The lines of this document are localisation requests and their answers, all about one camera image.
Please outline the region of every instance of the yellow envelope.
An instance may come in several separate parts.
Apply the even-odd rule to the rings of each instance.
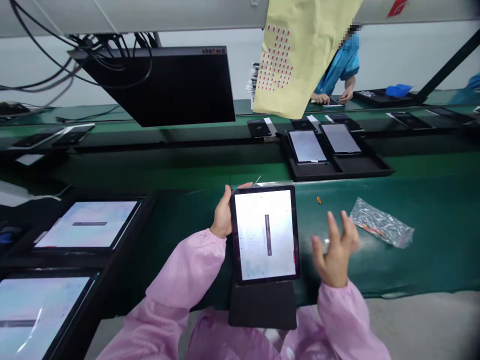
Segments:
[[[270,0],[253,111],[302,118],[363,0]]]

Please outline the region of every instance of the hand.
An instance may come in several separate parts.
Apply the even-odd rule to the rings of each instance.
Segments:
[[[349,102],[352,98],[354,97],[354,91],[350,88],[348,89],[345,89],[345,91],[343,92],[342,96],[340,97],[340,100],[338,100],[338,102],[340,104],[346,104],[347,102]]]
[[[327,219],[330,246],[328,252],[324,255],[320,238],[312,236],[313,263],[325,285],[332,288],[344,288],[349,281],[347,273],[350,254],[359,247],[359,232],[345,211],[341,212],[341,222],[343,223],[341,237],[337,222],[330,211],[327,213]]]
[[[240,185],[237,189],[251,188],[253,182],[247,182]],[[220,202],[215,209],[215,218],[210,227],[210,232],[221,239],[225,239],[232,233],[232,213],[230,212],[230,197],[232,196],[232,189],[225,185],[225,193],[220,199]]]
[[[326,104],[330,105],[330,96],[327,94],[316,94],[311,95],[311,99],[314,100],[317,104]]]

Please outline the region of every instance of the black monitor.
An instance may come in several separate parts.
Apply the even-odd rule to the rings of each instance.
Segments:
[[[69,55],[142,127],[223,123],[235,121],[226,46],[160,47],[119,50],[104,49],[101,60],[110,70],[89,58],[83,50]],[[138,85],[125,88],[144,78]]]

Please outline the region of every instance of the pink sleeve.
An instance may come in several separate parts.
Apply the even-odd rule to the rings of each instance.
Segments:
[[[321,284],[318,313],[334,351],[342,360],[390,359],[387,347],[370,330],[367,304],[350,281],[343,288]]]
[[[225,242],[209,229],[180,242],[126,316],[121,331],[98,359],[177,359],[190,309],[205,295],[225,258]]]

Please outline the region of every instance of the blue container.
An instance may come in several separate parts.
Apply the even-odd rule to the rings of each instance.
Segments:
[[[394,96],[396,98],[403,98],[407,96],[410,90],[414,87],[410,85],[398,84],[397,86],[389,86],[386,88],[386,94],[388,96]]]

